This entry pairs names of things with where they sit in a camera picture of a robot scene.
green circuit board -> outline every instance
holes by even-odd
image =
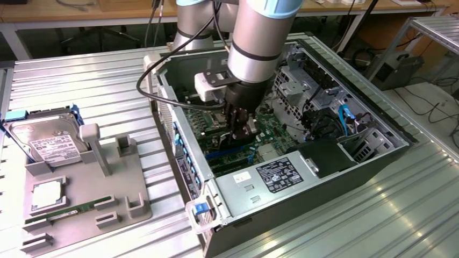
[[[260,129],[258,135],[250,144],[232,149],[221,155],[224,151],[220,152],[217,141],[221,135],[228,133],[224,116],[217,111],[184,111],[208,165],[217,177],[264,162],[262,155],[257,151],[258,147],[269,145],[277,155],[282,155],[286,149],[294,145],[272,110],[265,104],[261,104],[254,117]]]

power supply label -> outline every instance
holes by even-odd
[[[302,182],[302,178],[286,157],[258,166],[256,171],[270,193]]]

hard drive label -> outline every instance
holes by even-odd
[[[58,162],[80,156],[77,147],[69,135],[62,135],[36,141],[30,145],[42,160],[48,163]]]

metal bracket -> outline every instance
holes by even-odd
[[[204,78],[210,87],[221,87],[233,83],[240,82],[230,73],[228,66],[220,66],[204,71]]]

sticker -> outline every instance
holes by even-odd
[[[250,179],[250,173],[248,171],[238,173],[237,175],[232,176],[234,178],[236,183],[240,183],[248,179]]]
[[[302,178],[286,157],[258,166],[256,171],[270,193],[302,182]]]
[[[196,189],[196,186],[194,186],[194,180],[193,180],[193,176],[192,176],[189,169],[188,169],[186,161],[182,157],[178,157],[176,159],[176,161],[177,161],[177,165],[180,168],[181,177],[185,181],[185,185],[188,188],[190,198],[196,199],[198,197],[198,189]]]
[[[80,157],[78,149],[74,146],[72,137],[68,134],[30,141],[30,145],[33,146],[33,149],[38,153],[41,159],[48,163]]]

